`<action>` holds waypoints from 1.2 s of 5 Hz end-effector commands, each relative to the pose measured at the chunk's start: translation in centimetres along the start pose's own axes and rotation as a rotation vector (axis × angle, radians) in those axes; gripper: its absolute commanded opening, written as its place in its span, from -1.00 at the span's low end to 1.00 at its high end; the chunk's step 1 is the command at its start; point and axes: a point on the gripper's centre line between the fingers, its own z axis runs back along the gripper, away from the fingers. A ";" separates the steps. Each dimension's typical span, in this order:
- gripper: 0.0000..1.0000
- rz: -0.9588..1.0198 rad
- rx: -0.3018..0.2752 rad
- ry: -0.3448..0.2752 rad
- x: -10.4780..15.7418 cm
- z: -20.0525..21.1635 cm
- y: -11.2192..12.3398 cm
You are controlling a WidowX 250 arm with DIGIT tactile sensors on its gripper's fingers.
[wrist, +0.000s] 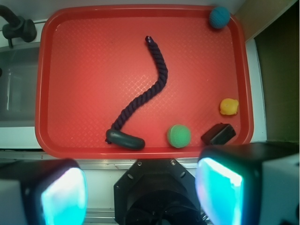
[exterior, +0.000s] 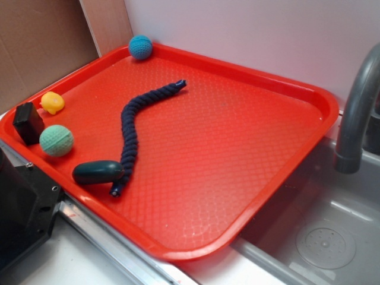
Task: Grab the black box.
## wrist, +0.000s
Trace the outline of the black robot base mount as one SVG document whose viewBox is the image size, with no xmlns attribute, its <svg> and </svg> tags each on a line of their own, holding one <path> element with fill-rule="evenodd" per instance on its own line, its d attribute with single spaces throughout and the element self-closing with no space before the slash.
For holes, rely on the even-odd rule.
<svg viewBox="0 0 300 225">
<path fill-rule="evenodd" d="M 119 225 L 206 225 L 195 177 L 175 159 L 139 159 L 114 184 Z"/>
</svg>

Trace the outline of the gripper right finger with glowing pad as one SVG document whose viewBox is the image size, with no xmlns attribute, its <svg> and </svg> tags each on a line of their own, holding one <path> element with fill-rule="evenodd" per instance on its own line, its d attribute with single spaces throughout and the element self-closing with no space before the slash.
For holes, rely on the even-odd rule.
<svg viewBox="0 0 300 225">
<path fill-rule="evenodd" d="M 195 172 L 200 205 L 215 225 L 297 225 L 297 143 L 255 142 L 205 147 Z"/>
</svg>

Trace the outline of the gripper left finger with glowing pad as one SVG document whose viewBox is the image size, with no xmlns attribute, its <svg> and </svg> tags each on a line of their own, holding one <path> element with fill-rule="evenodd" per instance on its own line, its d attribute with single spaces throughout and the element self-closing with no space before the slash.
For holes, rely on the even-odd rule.
<svg viewBox="0 0 300 225">
<path fill-rule="evenodd" d="M 73 159 L 0 164 L 2 225 L 81 225 L 87 199 L 85 173 Z"/>
</svg>

